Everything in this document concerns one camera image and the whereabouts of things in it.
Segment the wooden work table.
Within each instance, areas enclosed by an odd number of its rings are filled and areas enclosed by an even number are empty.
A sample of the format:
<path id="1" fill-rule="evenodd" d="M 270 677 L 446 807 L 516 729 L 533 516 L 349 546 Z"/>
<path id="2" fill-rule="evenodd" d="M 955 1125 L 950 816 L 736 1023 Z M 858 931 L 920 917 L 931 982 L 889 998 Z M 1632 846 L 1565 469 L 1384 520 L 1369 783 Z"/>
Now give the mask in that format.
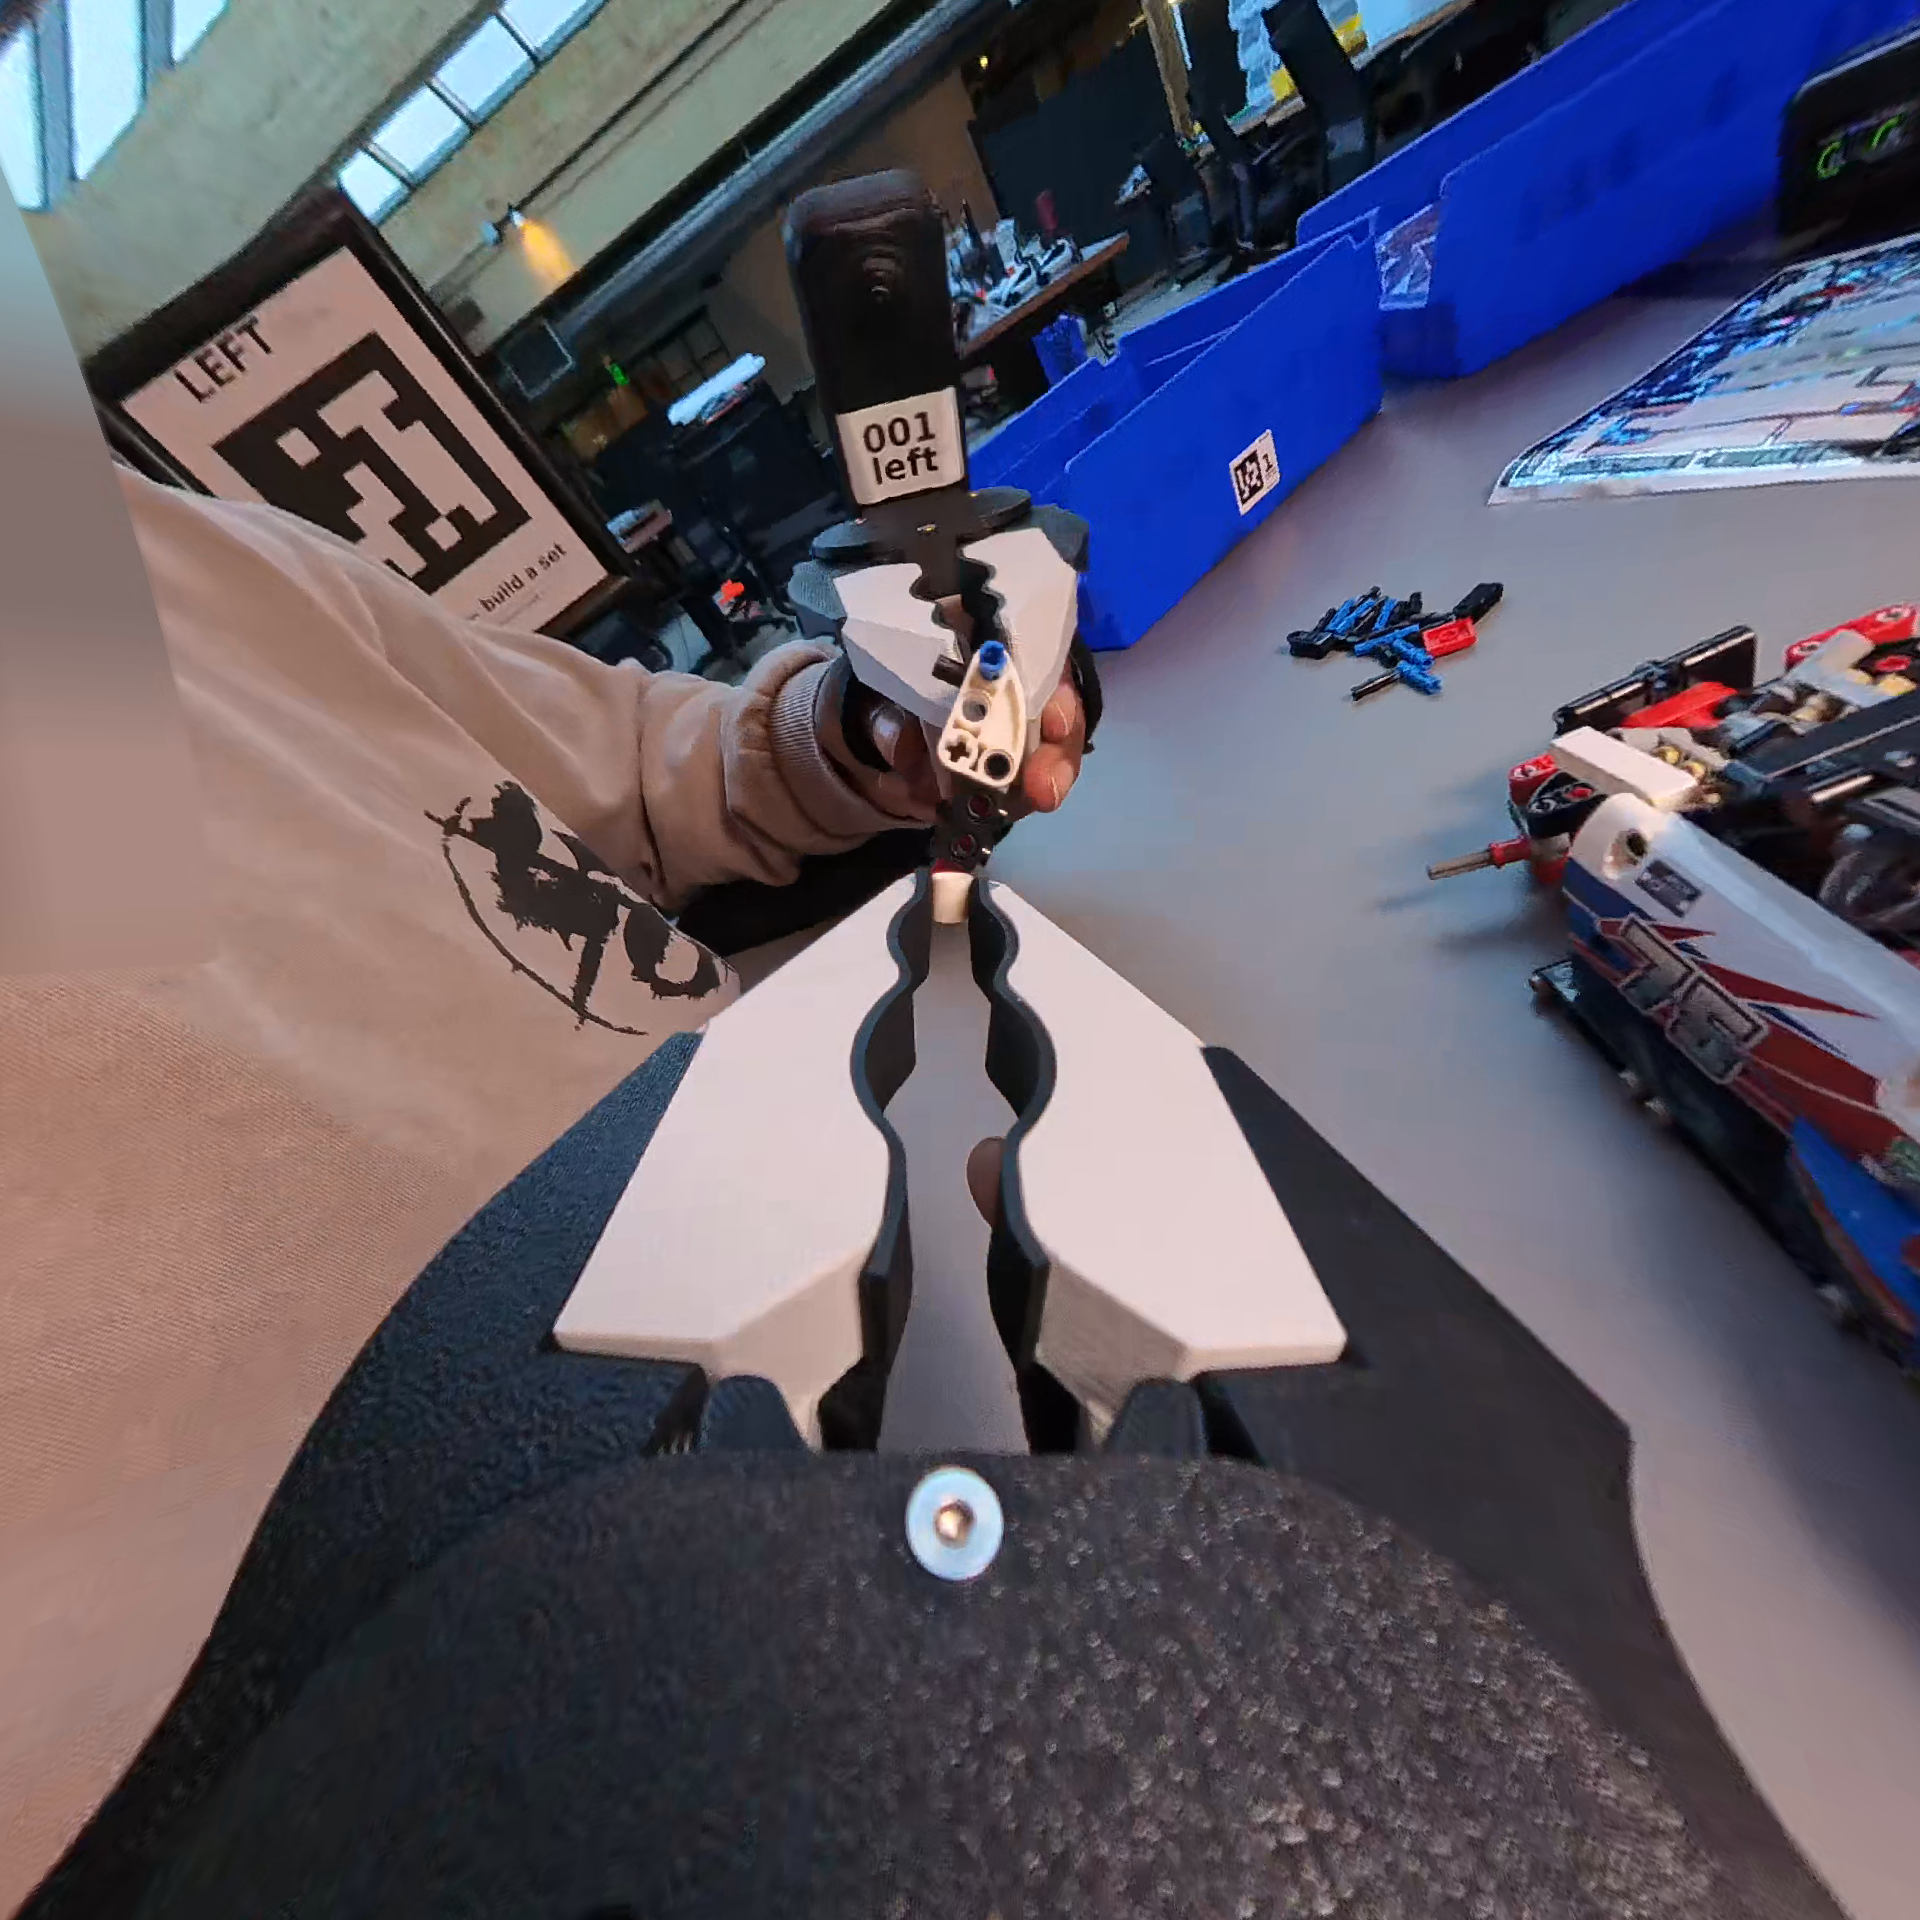
<path id="1" fill-rule="evenodd" d="M 1094 246 L 1059 271 L 1016 274 L 973 304 L 958 333 L 965 368 L 998 363 L 994 355 L 1030 346 L 1049 316 L 1061 310 L 1102 312 L 1119 296 L 1119 262 L 1132 247 L 1126 231 Z"/>

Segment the person's left forearm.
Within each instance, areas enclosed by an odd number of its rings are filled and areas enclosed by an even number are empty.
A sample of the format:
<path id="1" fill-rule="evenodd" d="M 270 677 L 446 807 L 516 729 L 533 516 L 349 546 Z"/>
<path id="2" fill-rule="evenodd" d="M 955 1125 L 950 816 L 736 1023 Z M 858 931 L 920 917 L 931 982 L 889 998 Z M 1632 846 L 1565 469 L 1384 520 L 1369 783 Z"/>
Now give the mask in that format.
<path id="1" fill-rule="evenodd" d="M 786 886 L 808 856 L 932 823 L 896 710 L 880 706 L 881 740 L 857 752 L 836 649 L 783 644 L 740 685 L 501 628 L 477 628 L 476 649 L 502 687 L 502 766 L 658 905 L 725 881 Z"/>

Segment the blue plastic bin white tag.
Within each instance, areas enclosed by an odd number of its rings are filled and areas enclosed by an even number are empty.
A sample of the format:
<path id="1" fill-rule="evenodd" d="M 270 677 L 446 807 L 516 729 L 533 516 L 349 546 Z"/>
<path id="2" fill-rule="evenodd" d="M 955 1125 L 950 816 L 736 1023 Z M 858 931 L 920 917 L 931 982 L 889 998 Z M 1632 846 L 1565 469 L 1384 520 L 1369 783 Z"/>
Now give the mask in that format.
<path id="1" fill-rule="evenodd" d="M 1364 223 L 1285 251 L 1119 339 L 973 450 L 1090 530 L 1079 630 L 1138 642 L 1377 417 L 1378 269 Z"/>

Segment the blue white lego race car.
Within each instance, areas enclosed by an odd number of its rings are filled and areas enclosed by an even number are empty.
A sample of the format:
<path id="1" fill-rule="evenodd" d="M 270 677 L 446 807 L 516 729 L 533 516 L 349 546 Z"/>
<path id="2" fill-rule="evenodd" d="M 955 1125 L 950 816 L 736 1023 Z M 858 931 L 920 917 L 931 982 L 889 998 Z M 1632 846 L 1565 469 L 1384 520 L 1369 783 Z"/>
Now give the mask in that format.
<path id="1" fill-rule="evenodd" d="M 1828 1316 L 1918 1370 L 1918 610 L 1736 627 L 1598 687 L 1511 769 L 1571 952 L 1536 998 L 1772 1227 Z"/>

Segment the black framed white sign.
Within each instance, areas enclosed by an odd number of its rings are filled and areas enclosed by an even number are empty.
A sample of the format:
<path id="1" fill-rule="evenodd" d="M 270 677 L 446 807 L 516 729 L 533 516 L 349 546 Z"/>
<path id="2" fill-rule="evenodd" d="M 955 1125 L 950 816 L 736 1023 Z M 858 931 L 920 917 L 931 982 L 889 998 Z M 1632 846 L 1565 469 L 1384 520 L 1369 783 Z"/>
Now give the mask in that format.
<path id="1" fill-rule="evenodd" d="M 95 402 L 185 485 L 270 504 L 443 608 L 574 637 L 637 576 L 337 188 L 82 361 Z"/>

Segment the person's left hand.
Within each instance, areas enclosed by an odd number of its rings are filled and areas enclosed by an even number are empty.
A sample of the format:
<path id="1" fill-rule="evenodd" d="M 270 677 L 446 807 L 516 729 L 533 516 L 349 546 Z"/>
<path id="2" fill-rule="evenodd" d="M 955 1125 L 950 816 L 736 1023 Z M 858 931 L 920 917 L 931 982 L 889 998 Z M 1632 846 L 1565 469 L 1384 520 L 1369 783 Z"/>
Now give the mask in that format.
<path id="1" fill-rule="evenodd" d="M 857 681 L 840 713 L 852 783 L 895 819 L 931 824 L 947 799 L 934 758 L 939 729 Z M 1065 675 L 1044 704 L 1041 739 L 1025 762 L 1016 816 L 1059 810 L 1081 771 L 1084 752 L 1087 710 Z"/>

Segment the black power bank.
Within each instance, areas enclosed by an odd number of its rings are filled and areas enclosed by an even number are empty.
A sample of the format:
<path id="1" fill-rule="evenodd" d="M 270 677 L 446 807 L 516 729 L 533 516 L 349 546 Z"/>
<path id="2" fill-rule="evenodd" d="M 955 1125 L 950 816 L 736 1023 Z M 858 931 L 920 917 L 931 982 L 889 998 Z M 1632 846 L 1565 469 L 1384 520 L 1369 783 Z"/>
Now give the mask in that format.
<path id="1" fill-rule="evenodd" d="M 1918 27 L 1850 51 L 1793 94 L 1775 212 L 1783 233 L 1915 228 Z"/>

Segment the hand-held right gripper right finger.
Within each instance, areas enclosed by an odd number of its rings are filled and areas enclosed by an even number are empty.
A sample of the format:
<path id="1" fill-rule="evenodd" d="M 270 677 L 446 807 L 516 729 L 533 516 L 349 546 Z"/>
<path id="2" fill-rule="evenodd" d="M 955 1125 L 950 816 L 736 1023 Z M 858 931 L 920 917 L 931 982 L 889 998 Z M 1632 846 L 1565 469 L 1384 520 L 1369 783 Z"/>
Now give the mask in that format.
<path id="1" fill-rule="evenodd" d="M 1003 884 L 973 892 L 973 979 L 1011 1115 L 991 1309 L 1028 1445 L 1099 1442 L 1145 1383 L 1340 1361 L 1219 1053 Z"/>

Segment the black office chair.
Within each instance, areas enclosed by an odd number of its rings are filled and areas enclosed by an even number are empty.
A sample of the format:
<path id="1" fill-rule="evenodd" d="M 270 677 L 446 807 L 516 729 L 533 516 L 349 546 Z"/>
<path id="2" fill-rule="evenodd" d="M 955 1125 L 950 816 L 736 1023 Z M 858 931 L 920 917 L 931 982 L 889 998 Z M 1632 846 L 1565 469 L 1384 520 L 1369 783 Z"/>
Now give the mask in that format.
<path id="1" fill-rule="evenodd" d="M 823 445 L 764 376 L 686 426 L 643 419 L 590 477 L 608 516 L 670 512 L 674 601 L 706 637 L 706 669 L 742 665 L 749 637 L 789 622 L 795 568 L 847 516 Z"/>

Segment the holographic sticker sheet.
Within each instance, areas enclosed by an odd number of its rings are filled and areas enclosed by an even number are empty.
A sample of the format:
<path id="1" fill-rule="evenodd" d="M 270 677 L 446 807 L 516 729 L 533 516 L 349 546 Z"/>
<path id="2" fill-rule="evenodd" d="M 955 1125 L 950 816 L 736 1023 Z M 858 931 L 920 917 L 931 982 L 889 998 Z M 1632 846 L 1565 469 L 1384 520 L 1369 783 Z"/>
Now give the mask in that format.
<path id="1" fill-rule="evenodd" d="M 1918 477 L 1918 236 L 1788 265 L 1527 448 L 1493 504 Z"/>

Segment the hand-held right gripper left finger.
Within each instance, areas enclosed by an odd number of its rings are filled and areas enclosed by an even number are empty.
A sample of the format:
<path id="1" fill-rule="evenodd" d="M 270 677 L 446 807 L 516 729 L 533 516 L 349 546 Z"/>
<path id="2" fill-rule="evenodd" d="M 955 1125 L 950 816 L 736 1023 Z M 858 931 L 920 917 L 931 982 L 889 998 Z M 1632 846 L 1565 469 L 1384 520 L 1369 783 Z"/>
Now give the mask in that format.
<path id="1" fill-rule="evenodd" d="M 811 1445 L 877 1447 L 913 1292 L 904 1149 L 921 881 L 708 1023 L 561 1314 L 561 1346 L 769 1381 Z"/>

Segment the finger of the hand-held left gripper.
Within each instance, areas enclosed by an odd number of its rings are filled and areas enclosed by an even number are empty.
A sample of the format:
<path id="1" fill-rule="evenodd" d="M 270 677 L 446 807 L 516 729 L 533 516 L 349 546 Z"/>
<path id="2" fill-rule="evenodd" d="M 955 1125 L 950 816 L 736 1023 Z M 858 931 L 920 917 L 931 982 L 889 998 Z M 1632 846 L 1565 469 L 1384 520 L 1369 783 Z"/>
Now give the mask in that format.
<path id="1" fill-rule="evenodd" d="M 976 562 L 991 570 L 999 635 L 1028 706 L 1044 706 L 1068 669 L 1077 628 L 1077 570 L 1049 533 L 993 533 L 976 541 Z"/>
<path id="2" fill-rule="evenodd" d="M 955 703 L 968 700 L 970 659 L 920 584 L 921 568 L 913 562 L 865 565 L 832 579 L 857 681 L 942 736 Z"/>

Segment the pile of small lego pins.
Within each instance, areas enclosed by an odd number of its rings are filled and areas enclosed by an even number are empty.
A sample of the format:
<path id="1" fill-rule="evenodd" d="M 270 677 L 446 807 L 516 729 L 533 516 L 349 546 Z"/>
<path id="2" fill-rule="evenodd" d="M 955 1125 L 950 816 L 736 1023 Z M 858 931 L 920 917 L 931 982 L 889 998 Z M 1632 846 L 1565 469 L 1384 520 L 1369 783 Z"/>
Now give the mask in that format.
<path id="1" fill-rule="evenodd" d="M 1428 610 L 1420 594 L 1394 598 L 1385 588 L 1367 588 L 1332 606 L 1313 627 L 1291 630 L 1280 651 L 1291 659 L 1340 656 L 1367 665 L 1369 675 L 1348 690 L 1352 704 L 1396 687 L 1437 698 L 1446 690 L 1439 665 L 1476 646 L 1484 619 L 1503 598 L 1501 582 L 1484 582 L 1452 606 Z"/>

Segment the white red lego assembly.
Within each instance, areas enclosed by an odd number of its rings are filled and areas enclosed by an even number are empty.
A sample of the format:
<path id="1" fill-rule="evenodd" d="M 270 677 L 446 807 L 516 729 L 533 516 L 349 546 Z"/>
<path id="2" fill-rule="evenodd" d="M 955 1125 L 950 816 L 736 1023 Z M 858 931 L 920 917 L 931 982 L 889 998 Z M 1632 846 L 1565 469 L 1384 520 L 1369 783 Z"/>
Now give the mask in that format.
<path id="1" fill-rule="evenodd" d="M 976 876 L 1016 821 L 1028 755 L 1028 696 L 1006 640 L 982 640 L 934 746 L 942 807 L 932 872 Z"/>

